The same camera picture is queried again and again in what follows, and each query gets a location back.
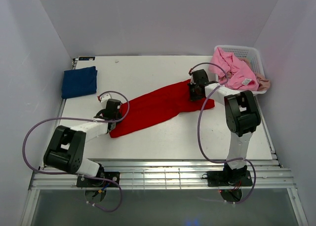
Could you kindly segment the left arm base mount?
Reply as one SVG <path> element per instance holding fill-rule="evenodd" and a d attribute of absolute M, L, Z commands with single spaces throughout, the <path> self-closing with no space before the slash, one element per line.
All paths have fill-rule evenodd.
<path fill-rule="evenodd" d="M 120 180 L 120 172 L 104 172 L 100 175 L 101 178 L 109 179 L 117 184 Z M 92 203 L 100 203 L 104 200 L 107 190 L 115 188 L 116 185 L 104 180 L 94 180 L 86 177 L 78 177 L 76 187 L 84 188 L 85 198 Z"/>

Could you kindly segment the red t-shirt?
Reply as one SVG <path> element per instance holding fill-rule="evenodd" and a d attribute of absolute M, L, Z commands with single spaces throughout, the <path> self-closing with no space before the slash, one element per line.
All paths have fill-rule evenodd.
<path fill-rule="evenodd" d="M 157 125 L 180 113 L 199 111 L 205 99 L 191 101 L 188 83 L 174 83 L 122 104 L 120 112 L 127 116 L 110 132 L 111 138 Z"/>

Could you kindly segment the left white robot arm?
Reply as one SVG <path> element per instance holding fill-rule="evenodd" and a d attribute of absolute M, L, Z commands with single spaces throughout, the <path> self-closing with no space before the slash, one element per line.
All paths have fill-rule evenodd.
<path fill-rule="evenodd" d="M 84 147 L 90 140 L 110 133 L 115 129 L 115 123 L 107 121 L 118 120 L 121 101 L 106 98 L 100 102 L 102 110 L 94 117 L 92 122 L 67 127 L 59 125 L 48 144 L 44 154 L 45 165 L 54 167 L 68 174 L 100 177 L 104 171 L 101 164 L 83 158 Z"/>

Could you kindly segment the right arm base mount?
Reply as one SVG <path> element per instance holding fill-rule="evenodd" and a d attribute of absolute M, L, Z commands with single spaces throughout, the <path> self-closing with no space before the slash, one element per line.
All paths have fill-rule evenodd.
<path fill-rule="evenodd" d="M 246 171 L 245 176 L 236 179 L 226 177 L 224 171 L 207 171 L 201 178 L 207 181 L 208 187 L 218 187 L 223 200 L 230 203 L 241 201 L 242 187 L 253 187 L 249 171 Z"/>

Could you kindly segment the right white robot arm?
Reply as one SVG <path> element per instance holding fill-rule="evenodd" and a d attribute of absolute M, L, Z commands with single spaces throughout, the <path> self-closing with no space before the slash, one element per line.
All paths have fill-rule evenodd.
<path fill-rule="evenodd" d="M 213 98 L 225 107 L 225 120 L 231 132 L 229 153 L 221 171 L 206 172 L 208 186 L 250 187 L 253 180 L 247 170 L 246 156 L 253 133 L 261 123 L 261 116 L 251 91 L 232 90 L 209 81 L 205 70 L 189 71 L 190 99 Z"/>

